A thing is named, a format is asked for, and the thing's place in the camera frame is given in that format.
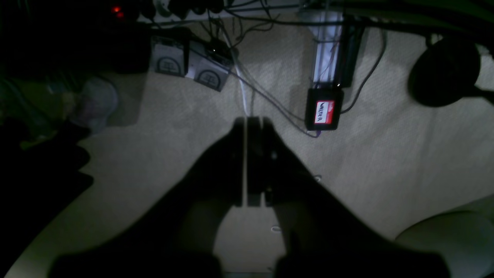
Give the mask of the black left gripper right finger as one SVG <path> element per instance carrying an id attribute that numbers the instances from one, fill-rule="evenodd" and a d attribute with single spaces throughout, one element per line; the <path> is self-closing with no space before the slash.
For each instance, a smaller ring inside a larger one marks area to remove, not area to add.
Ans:
<path id="1" fill-rule="evenodd" d="M 249 117 L 249 205 L 261 193 L 275 212 L 286 248 L 275 278 L 450 277 L 441 255 L 402 247 L 364 224 L 316 181 L 268 118 Z"/>

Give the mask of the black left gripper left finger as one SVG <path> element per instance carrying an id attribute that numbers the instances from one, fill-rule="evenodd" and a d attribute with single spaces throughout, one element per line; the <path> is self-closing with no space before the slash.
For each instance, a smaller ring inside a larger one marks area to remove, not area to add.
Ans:
<path id="1" fill-rule="evenodd" d="M 133 225 L 90 250 L 59 257 L 52 278 L 220 278 L 212 250 L 242 202 L 244 118 L 196 160 Z"/>

